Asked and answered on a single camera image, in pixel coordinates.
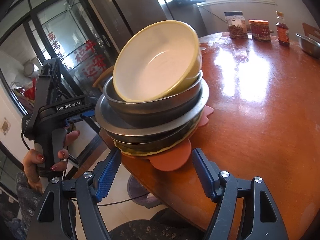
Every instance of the gray refrigerator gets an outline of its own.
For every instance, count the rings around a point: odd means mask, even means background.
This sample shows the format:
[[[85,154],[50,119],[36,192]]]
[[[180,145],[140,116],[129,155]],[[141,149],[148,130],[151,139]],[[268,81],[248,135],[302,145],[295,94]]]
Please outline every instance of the gray refrigerator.
[[[150,24],[178,20],[192,26],[199,37],[207,35],[196,4],[177,0],[92,0],[119,49]]]

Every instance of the metal screw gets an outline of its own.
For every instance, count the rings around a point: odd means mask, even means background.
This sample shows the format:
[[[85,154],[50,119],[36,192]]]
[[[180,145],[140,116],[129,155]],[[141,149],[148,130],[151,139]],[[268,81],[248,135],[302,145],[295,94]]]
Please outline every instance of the metal screw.
[[[221,176],[224,177],[224,178],[227,178],[227,177],[230,176],[230,173],[227,172],[227,171],[222,171],[220,174],[221,174]]]
[[[59,182],[59,178],[58,178],[58,177],[54,177],[54,178],[52,178],[51,182],[52,182],[53,184],[56,184],[56,183]]]
[[[262,178],[260,178],[260,177],[255,177],[254,180],[255,180],[256,182],[258,182],[258,183],[263,182]]]
[[[90,178],[90,177],[92,176],[92,172],[91,172],[91,171],[86,171],[86,172],[83,174],[83,176],[84,176],[85,178]]]

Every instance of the hand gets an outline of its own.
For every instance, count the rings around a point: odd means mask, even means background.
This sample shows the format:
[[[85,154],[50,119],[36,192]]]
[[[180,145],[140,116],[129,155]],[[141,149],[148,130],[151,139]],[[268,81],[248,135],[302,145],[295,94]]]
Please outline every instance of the hand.
[[[73,143],[80,135],[80,131],[72,131],[66,135],[64,146],[68,146]],[[69,157],[69,152],[66,149],[62,149],[58,152],[58,157],[61,160],[65,160]],[[44,163],[44,156],[36,150],[30,150],[23,158],[24,172],[28,178],[28,183],[33,190],[36,190],[42,194],[42,185],[39,175],[36,171],[36,165]],[[67,169],[67,162],[61,161],[51,167],[52,171],[65,171]]]

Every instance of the sauce bottle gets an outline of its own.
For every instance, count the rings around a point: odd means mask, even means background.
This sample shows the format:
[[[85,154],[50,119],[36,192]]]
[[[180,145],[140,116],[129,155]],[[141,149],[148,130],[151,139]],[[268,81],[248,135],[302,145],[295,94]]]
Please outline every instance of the sauce bottle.
[[[277,32],[278,32],[278,41],[282,46],[290,46],[289,40],[289,27],[284,22],[284,14],[282,12],[277,12]]]

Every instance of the black jar lid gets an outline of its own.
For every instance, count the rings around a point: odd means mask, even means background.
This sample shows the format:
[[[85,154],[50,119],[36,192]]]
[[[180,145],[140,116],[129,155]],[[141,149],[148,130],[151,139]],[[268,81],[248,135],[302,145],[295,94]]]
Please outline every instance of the black jar lid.
[[[242,12],[225,12],[225,16],[236,16],[236,15],[243,15]]]

